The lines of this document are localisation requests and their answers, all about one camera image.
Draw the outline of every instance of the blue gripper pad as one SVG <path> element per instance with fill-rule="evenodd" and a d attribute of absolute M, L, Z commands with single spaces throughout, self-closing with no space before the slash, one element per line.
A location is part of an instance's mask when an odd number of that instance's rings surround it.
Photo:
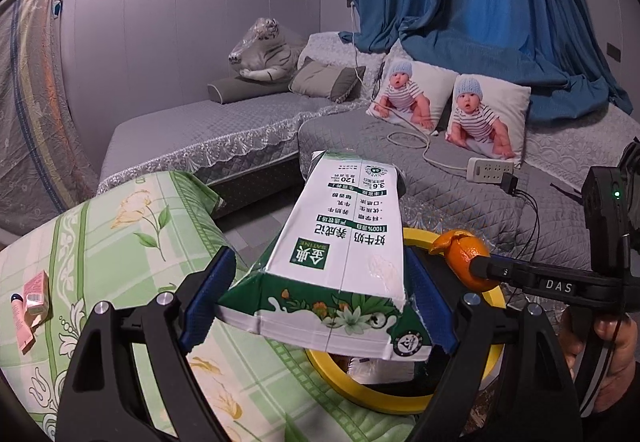
<path fill-rule="evenodd" d="M 408 247 L 404 248 L 404 269 L 411 281 L 415 306 L 431 341 L 451 354 L 458 346 L 453 331 L 453 313 L 426 269 Z"/>
<path fill-rule="evenodd" d="M 185 354 L 206 339 L 216 317 L 216 303 L 231 286 L 236 275 L 235 252 L 228 247 L 222 249 L 222 255 L 184 313 L 184 330 L 179 343 Z"/>

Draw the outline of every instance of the striped shirt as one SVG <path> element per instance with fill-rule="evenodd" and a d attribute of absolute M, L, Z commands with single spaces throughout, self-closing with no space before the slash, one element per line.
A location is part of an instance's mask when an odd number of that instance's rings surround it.
<path fill-rule="evenodd" d="M 393 88 L 389 85 L 386 88 L 385 95 L 389 98 L 389 102 L 400 110 L 409 108 L 414 104 L 414 99 L 422 93 L 420 86 L 412 80 L 408 80 L 404 86 Z"/>
<path fill-rule="evenodd" d="M 494 111 L 485 104 L 478 104 L 478 107 L 467 114 L 460 108 L 453 112 L 453 122 L 458 123 L 465 132 L 478 142 L 489 142 L 492 132 L 492 125 L 498 118 Z"/>

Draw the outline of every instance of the brand logo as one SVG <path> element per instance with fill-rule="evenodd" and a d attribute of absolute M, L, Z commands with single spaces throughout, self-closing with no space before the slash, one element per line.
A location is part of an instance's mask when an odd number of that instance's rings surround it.
<path fill-rule="evenodd" d="M 400 357 L 409 357 L 422 348 L 420 332 L 409 330 L 394 339 L 394 352 Z"/>
<path fill-rule="evenodd" d="M 367 173 L 367 175 L 370 175 L 372 177 L 383 177 L 384 175 L 386 175 L 386 169 L 378 166 L 367 166 L 366 168 L 364 168 L 364 171 Z"/>
<path fill-rule="evenodd" d="M 544 290 L 550 290 L 552 292 L 561 292 L 562 294 L 573 295 L 575 294 L 575 285 L 566 281 L 560 281 L 559 279 L 543 278 L 538 286 Z"/>

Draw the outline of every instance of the mattress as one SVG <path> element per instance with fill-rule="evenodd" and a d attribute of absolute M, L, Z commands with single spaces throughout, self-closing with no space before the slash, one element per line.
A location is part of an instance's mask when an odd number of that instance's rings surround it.
<path fill-rule="evenodd" d="M 314 151 L 324 149 L 352 149 L 364 158 L 395 164 L 406 175 L 407 193 L 400 201 L 406 226 L 435 232 L 470 229 L 494 252 L 518 254 L 534 227 L 532 208 L 494 184 L 471 183 L 464 172 L 428 164 L 422 158 L 424 148 L 418 149 L 416 139 L 394 137 L 414 148 L 391 143 L 387 135 L 399 129 L 366 115 L 364 110 L 306 122 L 298 133 L 301 170 L 306 172 Z M 457 167 L 466 167 L 472 156 L 444 141 L 444 136 L 432 137 L 427 153 L 432 160 Z M 590 268 L 589 235 L 582 206 L 575 199 L 578 195 L 563 182 L 527 164 L 516 171 L 518 188 L 529 192 L 538 204 L 540 242 L 534 259 Z M 531 245 L 526 253 L 532 252 Z"/>
<path fill-rule="evenodd" d="M 310 118 L 363 106 L 291 92 L 231 104 L 194 102 L 136 117 L 116 128 L 98 194 L 143 174 L 183 170 L 215 183 L 291 158 Z"/>

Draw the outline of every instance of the human hand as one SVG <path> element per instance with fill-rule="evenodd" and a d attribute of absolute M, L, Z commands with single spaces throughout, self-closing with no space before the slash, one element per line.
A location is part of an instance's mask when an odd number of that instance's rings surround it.
<path fill-rule="evenodd" d="M 386 109 L 384 106 L 380 106 L 379 104 L 376 104 L 373 109 L 376 110 L 380 114 L 380 117 L 388 117 L 389 116 L 389 110 Z"/>
<path fill-rule="evenodd" d="M 593 324 L 597 335 L 604 341 L 613 339 L 616 329 L 617 317 L 599 316 Z M 619 401 L 636 374 L 636 342 L 638 340 L 638 325 L 630 317 L 624 317 L 620 323 L 620 330 L 616 337 L 616 344 L 613 349 L 611 364 L 607 375 L 600 383 L 600 389 L 593 405 L 594 412 L 601 412 L 609 409 Z M 571 376 L 574 376 L 575 358 L 584 349 L 584 343 L 574 334 L 571 323 L 571 312 L 567 308 L 562 313 L 561 329 L 558 334 L 558 341 Z"/>

